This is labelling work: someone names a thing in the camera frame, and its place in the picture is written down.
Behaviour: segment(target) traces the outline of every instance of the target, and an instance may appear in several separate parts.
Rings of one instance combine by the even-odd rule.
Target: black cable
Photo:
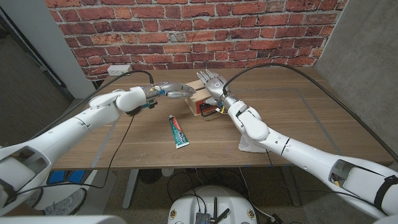
[[[49,130],[53,125],[55,125],[57,122],[59,122],[62,118],[66,117],[66,115],[70,114],[73,110],[75,110],[78,106],[80,106],[82,103],[84,103],[86,100],[90,99],[94,94],[96,94],[97,92],[103,90],[105,87],[107,87],[108,85],[110,85],[111,83],[115,82],[116,80],[120,79],[123,76],[126,76],[128,74],[132,74],[132,73],[137,73],[137,72],[142,72],[145,73],[149,76],[149,83],[152,85],[154,84],[154,79],[152,78],[152,75],[147,72],[147,71],[143,71],[143,70],[133,70],[130,72],[125,72],[123,74],[120,74],[119,76],[117,76],[116,78],[112,79],[111,81],[109,81],[108,83],[106,83],[105,85],[99,87],[97,90],[95,90],[94,92],[90,93],[90,95],[86,96],[86,98],[84,98],[83,100],[81,100],[76,106],[72,107],[70,110],[68,110],[67,112],[65,112],[63,115],[61,115],[59,118],[57,118],[55,121],[51,122],[49,125],[47,125],[46,127],[44,127],[42,130],[40,130],[38,133],[36,133],[35,135],[33,135],[29,140],[36,138],[37,136],[43,134],[44,132],[46,132],[47,130]]]
[[[113,154],[113,156],[112,156],[111,162],[109,163],[109,166],[108,166],[108,170],[106,171],[106,176],[105,176],[104,184],[103,184],[101,187],[98,187],[98,186],[95,186],[95,185],[91,185],[91,184],[78,184],[78,183],[50,184],[50,185],[34,187],[34,188],[31,188],[31,189],[27,189],[27,190],[18,192],[18,193],[16,194],[16,197],[17,197],[18,195],[24,194],[24,193],[29,192],[29,191],[31,191],[31,190],[43,189],[43,188],[46,188],[46,187],[54,187],[54,186],[61,186],[61,185],[80,185],[80,186],[94,187],[94,188],[96,188],[96,189],[102,189],[102,188],[105,187],[105,185],[106,185],[106,180],[108,179],[108,175],[109,175],[109,171],[110,171],[110,169],[111,169],[111,165],[112,165],[113,159],[114,159],[116,153],[118,152],[120,146],[122,145],[122,143],[123,143],[123,141],[124,141],[124,138],[126,137],[127,133],[129,132],[129,129],[130,129],[130,127],[131,127],[131,124],[132,124],[133,119],[134,119],[134,116],[131,118],[130,125],[129,125],[129,127],[127,128],[126,133],[124,133],[124,136],[123,136],[123,138],[122,138],[122,141],[120,142],[118,148],[116,149],[116,151],[114,152],[114,154]]]
[[[288,68],[290,70],[293,70],[295,72],[297,72],[298,74],[302,75],[303,77],[305,77],[307,80],[310,80],[313,84],[315,84],[317,87],[319,87],[319,89],[321,89],[324,93],[326,93],[326,95],[328,95],[332,100],[334,100],[337,104],[339,104],[345,111],[347,111],[347,113],[349,113],[349,115],[351,115],[365,130],[368,131],[368,133],[392,156],[392,158],[394,158],[395,161],[398,162],[398,155],[374,132],[372,131],[371,128],[369,128],[368,125],[366,125],[361,118],[354,113],[353,111],[351,111],[346,105],[344,105],[344,103],[342,103],[339,99],[337,99],[335,96],[333,96],[333,94],[331,94],[327,89],[325,89],[321,84],[319,84],[317,81],[315,81],[313,78],[309,77],[307,74],[303,73],[302,71],[282,64],[282,63],[263,63],[263,64],[259,64],[259,65],[255,65],[255,66],[251,66],[249,68],[246,68],[244,70],[242,70],[241,72],[239,72],[238,74],[236,74],[234,77],[232,77],[230,80],[228,80],[228,82],[225,83],[224,87],[223,87],[223,93],[225,96],[228,95],[228,92],[226,91],[226,87],[236,78],[238,78],[240,75],[242,75],[243,73],[252,70],[254,68],[259,68],[259,67],[268,67],[268,66],[281,66],[281,67],[285,67]]]

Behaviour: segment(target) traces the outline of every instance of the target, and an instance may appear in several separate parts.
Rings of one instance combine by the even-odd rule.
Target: power strip
[[[130,71],[132,71],[131,65],[111,65],[108,68],[108,73],[110,76],[118,76]]]

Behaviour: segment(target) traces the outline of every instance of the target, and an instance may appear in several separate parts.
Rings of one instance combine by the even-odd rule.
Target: white robotic arm
[[[284,136],[269,128],[254,108],[237,99],[228,88],[225,96],[223,77],[210,71],[198,73],[198,77],[213,96],[205,103],[222,103],[237,129],[255,146],[272,151],[311,173],[333,191],[343,193],[338,195],[364,213],[375,218],[398,214],[397,172],[364,159],[323,152]]]
[[[153,108],[156,96],[192,96],[195,90],[179,83],[162,82],[130,91],[115,90],[93,98],[90,108],[30,141],[0,149],[0,216],[22,203],[42,185],[54,163],[94,129],[116,121],[119,111]]]

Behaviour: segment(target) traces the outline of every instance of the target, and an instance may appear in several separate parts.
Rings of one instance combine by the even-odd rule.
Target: concrete wall
[[[315,68],[398,153],[398,2],[351,0]]]
[[[0,0],[0,6],[75,98],[94,91],[43,0]]]

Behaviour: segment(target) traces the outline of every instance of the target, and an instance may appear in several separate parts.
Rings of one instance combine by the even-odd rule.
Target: red brick
[[[101,0],[103,4],[110,4],[110,5],[132,5],[135,4],[134,0]]]
[[[89,23],[60,24],[60,29],[65,35],[95,33],[93,25]]]
[[[259,16],[257,21],[257,26],[279,26],[286,25],[287,19],[289,18],[288,14],[277,14],[277,15],[268,15],[268,16]]]
[[[50,10],[51,16],[54,18],[55,22],[62,22],[61,17],[58,15],[57,12]]]
[[[94,56],[94,57],[89,57],[88,58],[88,63],[90,65],[102,65],[104,62],[102,61],[102,58],[99,56]]]
[[[269,53],[270,57],[273,56],[296,56],[297,53],[297,49],[275,49],[275,50],[271,50],[271,52]]]
[[[250,41],[250,49],[267,50],[276,49],[279,46],[279,40],[252,40]]]
[[[154,65],[132,64],[131,67],[134,70],[153,70],[154,69]]]
[[[321,57],[322,51],[323,51],[323,47],[314,48],[312,50],[312,57],[316,57],[316,58]]]
[[[168,18],[180,18],[180,8],[178,6],[168,6],[166,8],[166,17]]]
[[[165,45],[164,50],[165,53],[186,53],[186,52],[191,52],[191,45],[189,44]]]
[[[138,34],[139,42],[142,44],[145,43],[167,43],[169,41],[169,37],[165,33],[160,34]]]
[[[93,68],[87,68],[87,73],[89,75],[100,75],[100,74],[105,74],[107,73],[107,69],[109,68],[110,65],[103,65],[99,67],[93,67]]]
[[[323,0],[319,6],[319,10],[333,10],[337,4],[337,0]]]
[[[324,26],[321,35],[330,35],[331,32],[333,31],[334,26]]]
[[[195,62],[195,61],[205,61],[205,60],[213,60],[214,53],[197,53],[197,54],[188,54],[187,61]]]
[[[249,41],[237,41],[235,42],[235,50],[248,50],[250,42]]]
[[[214,39],[214,31],[199,31],[185,33],[187,42],[208,41]]]
[[[76,22],[80,20],[76,10],[74,9],[59,10],[59,13],[65,22]]]
[[[159,28],[157,27],[157,22],[156,21],[143,21],[144,23],[144,29],[145,31],[148,32],[156,32],[159,30]]]
[[[270,50],[259,50],[257,52],[257,58],[267,58],[269,56]]]
[[[297,56],[308,56],[310,55],[312,51],[312,47],[301,47],[300,50],[298,50]]]
[[[168,69],[193,69],[192,63],[170,63],[167,64]]]
[[[109,24],[108,22],[95,22],[94,26],[97,33],[112,31],[111,24]]]
[[[184,54],[178,54],[178,55],[174,55],[174,62],[186,62],[187,61],[187,56],[185,56]]]
[[[195,69],[202,69],[202,68],[206,68],[206,63],[205,62],[195,62],[194,64],[193,64],[193,67],[195,68]]]
[[[44,0],[47,7],[80,6],[79,0]]]
[[[77,60],[77,63],[79,63],[80,66],[82,66],[82,67],[88,66],[87,59],[85,59],[85,58],[76,58],[76,60]]]
[[[246,68],[247,61],[234,62],[234,68]]]
[[[298,57],[298,58],[290,58],[287,61],[288,65],[312,65],[312,63],[315,61],[314,58],[308,58],[308,57]]]
[[[207,68],[233,68],[233,62],[206,62]]]
[[[232,14],[234,15],[245,15],[261,13],[266,10],[265,2],[250,2],[250,3],[237,3],[234,4]]]
[[[93,42],[96,45],[109,45],[109,44],[121,44],[123,43],[122,38],[119,34],[104,34],[93,36]]]
[[[337,18],[337,13],[333,14],[312,14],[307,15],[305,24],[307,25],[321,25],[321,24],[334,24]]]
[[[272,63],[286,64],[286,62],[287,62],[287,58],[274,58],[274,59],[272,59]]]
[[[162,54],[164,53],[164,49],[161,45],[151,45],[149,46],[149,52],[151,54]]]
[[[271,58],[253,60],[253,61],[248,62],[248,67],[259,65],[262,63],[271,63],[271,61],[272,61]]]
[[[274,28],[266,28],[266,27],[262,28],[260,35],[261,35],[261,37],[265,37],[265,38],[274,38],[275,29]]]
[[[267,2],[267,12],[282,12],[284,9],[285,1],[272,1]]]
[[[294,39],[284,39],[280,40],[280,48],[291,48],[293,47]]]
[[[209,19],[210,29],[239,27],[239,18]]]
[[[118,19],[131,19],[131,13],[128,7],[115,7],[114,12]]]
[[[79,44],[74,37],[65,38],[65,40],[67,41],[69,47],[79,47]]]
[[[109,55],[120,55],[120,54],[122,54],[122,51],[120,50],[120,47],[107,47],[106,51],[108,52]]]
[[[182,6],[182,17],[214,16],[214,5]]]
[[[224,51],[224,50],[233,50],[234,43],[233,42],[217,42],[207,44],[207,50],[209,51]]]
[[[216,40],[225,40],[227,39],[228,34],[228,30],[218,30],[215,32],[214,36]]]
[[[251,39],[257,38],[260,34],[260,29],[235,29],[229,32],[232,39]]]
[[[95,55],[106,55],[103,47],[90,47],[85,49],[74,49],[73,50],[77,57],[90,57]]]
[[[154,65],[155,70],[166,70],[166,65]]]
[[[164,10],[162,6],[132,7],[131,14],[136,18],[164,18]]]
[[[149,54],[148,46],[122,45],[121,49],[125,54]]]
[[[227,60],[228,52],[216,52],[216,60]]]
[[[171,55],[144,55],[146,63],[170,63],[173,62]]]
[[[347,5],[348,0],[339,0],[339,3],[336,6],[336,10],[343,10]]]
[[[301,25],[303,23],[304,14],[291,14],[289,25]]]
[[[142,24],[139,21],[114,21],[112,22],[112,28],[116,32],[139,32],[142,29]]]
[[[253,59],[256,57],[257,57],[256,51],[244,51],[244,52],[234,51],[229,54],[230,60],[247,60],[247,59]]]
[[[254,27],[256,25],[256,16],[247,16],[242,18],[241,27]]]
[[[180,20],[166,20],[159,21],[161,31],[173,30],[173,31],[184,31],[192,30],[191,21],[180,21]]]
[[[94,43],[90,37],[76,37],[76,39],[77,39],[77,41],[79,41],[80,45],[83,45],[83,46],[94,45]]]
[[[144,63],[144,58],[141,55],[132,55],[130,59],[133,63]]]
[[[83,5],[95,5],[99,4],[98,0],[81,0]]]
[[[123,34],[123,40],[129,44],[136,44],[137,36],[135,34]]]
[[[294,42],[294,47],[316,46],[320,47],[323,43],[323,38],[298,38]]]
[[[315,11],[321,0],[287,0],[285,9],[292,12]]]
[[[206,44],[194,44],[192,46],[194,52],[205,52],[206,51]]]
[[[114,12],[111,7],[78,9],[77,11],[80,15],[80,18],[84,21],[114,19]]]
[[[302,37],[305,29],[305,27],[281,27],[276,30],[275,37]]]
[[[321,30],[322,30],[322,27],[308,27],[307,31],[305,32],[305,35],[306,36],[319,35]]]
[[[232,5],[230,4],[218,4],[217,14],[219,16],[228,16],[231,14]]]
[[[188,0],[157,0],[158,4],[186,4]]]

